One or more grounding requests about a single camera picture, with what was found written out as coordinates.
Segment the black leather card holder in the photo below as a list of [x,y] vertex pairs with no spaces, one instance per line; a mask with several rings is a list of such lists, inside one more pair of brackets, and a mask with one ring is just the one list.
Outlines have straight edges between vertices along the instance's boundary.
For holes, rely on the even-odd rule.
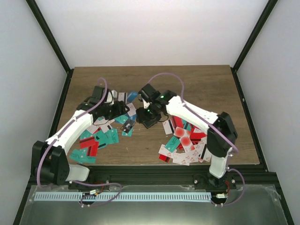
[[144,120],[143,121],[143,125],[149,129],[150,127],[154,126],[155,124],[157,124],[157,120]]

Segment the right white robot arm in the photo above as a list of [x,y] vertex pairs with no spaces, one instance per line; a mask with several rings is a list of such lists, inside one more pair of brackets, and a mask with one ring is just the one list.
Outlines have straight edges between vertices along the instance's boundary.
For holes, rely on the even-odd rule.
[[170,90],[160,93],[149,83],[139,90],[138,95],[143,107],[136,110],[136,121],[146,128],[155,125],[164,113],[184,119],[207,135],[205,146],[212,154],[208,183],[214,189],[224,185],[229,154],[238,151],[235,146],[238,134],[230,115],[206,111]]

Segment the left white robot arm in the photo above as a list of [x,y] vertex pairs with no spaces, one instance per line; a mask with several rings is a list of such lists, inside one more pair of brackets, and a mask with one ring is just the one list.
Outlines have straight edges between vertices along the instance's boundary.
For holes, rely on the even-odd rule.
[[79,136],[99,117],[115,119],[129,112],[124,101],[114,99],[114,90],[95,86],[93,93],[80,103],[71,119],[46,141],[36,141],[32,147],[31,175],[40,184],[46,180],[55,185],[68,181],[78,181],[85,189],[95,186],[96,178],[89,168],[72,165],[67,154]]

